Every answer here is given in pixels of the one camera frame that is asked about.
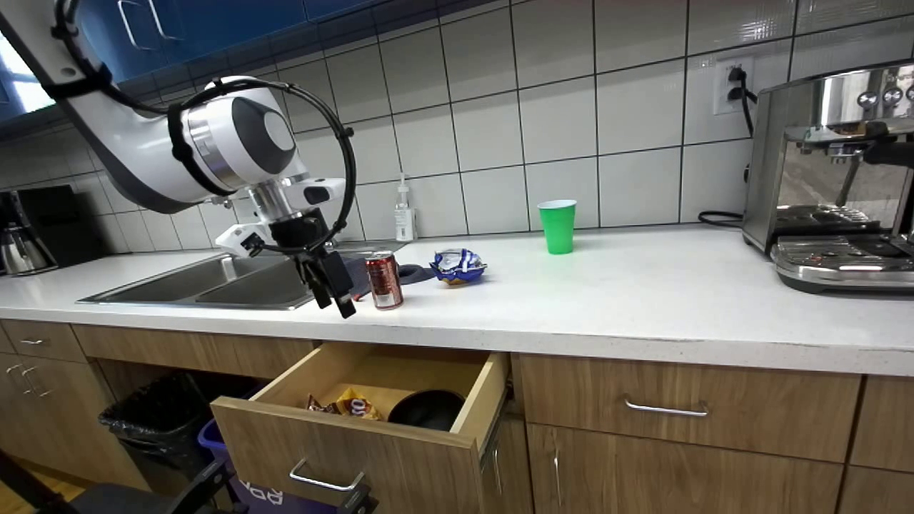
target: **floor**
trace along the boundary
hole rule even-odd
[[[84,485],[61,476],[61,475],[45,475],[45,471],[34,471],[31,475],[45,484],[52,491],[64,495],[67,501],[79,498]],[[7,488],[0,484],[0,514],[31,514],[34,508],[28,502],[22,502],[11,488]]]

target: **electrical outlet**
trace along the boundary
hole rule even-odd
[[[751,90],[755,75],[751,75],[751,60],[725,60],[715,67],[715,90],[712,90],[712,112],[715,114],[738,114],[742,112],[741,104],[728,101],[728,92],[733,90],[731,84],[731,68],[742,68],[745,72],[745,87]]]

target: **soap dispenser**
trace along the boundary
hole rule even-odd
[[[414,239],[412,224],[414,224],[414,211],[408,207],[408,184],[401,174],[401,187],[396,187],[396,207],[395,207],[395,219],[396,219],[396,239]]]

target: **open drawer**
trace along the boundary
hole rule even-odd
[[[449,431],[385,424],[414,391],[454,391]],[[342,391],[382,419],[306,412]],[[505,358],[382,347],[321,347],[252,401],[221,397],[211,412],[241,479],[341,502],[369,485],[376,512],[482,512],[482,456],[505,401]]]

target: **trash bin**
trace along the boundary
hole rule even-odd
[[[282,495],[278,488],[261,488],[261,485],[252,485],[252,484],[241,484],[234,468],[231,468],[229,449],[226,449],[226,444],[221,436],[216,424],[205,424],[199,429],[196,444],[199,444],[199,449],[208,449],[211,456],[221,461],[229,468],[231,491],[238,495],[238,501],[252,514],[334,514],[338,512],[332,506],[312,502],[312,501],[302,501],[302,498],[291,498],[291,495]]]
[[[189,375],[169,375],[99,418],[157,495],[179,495],[211,464],[196,446],[196,431],[208,419],[208,397]]]

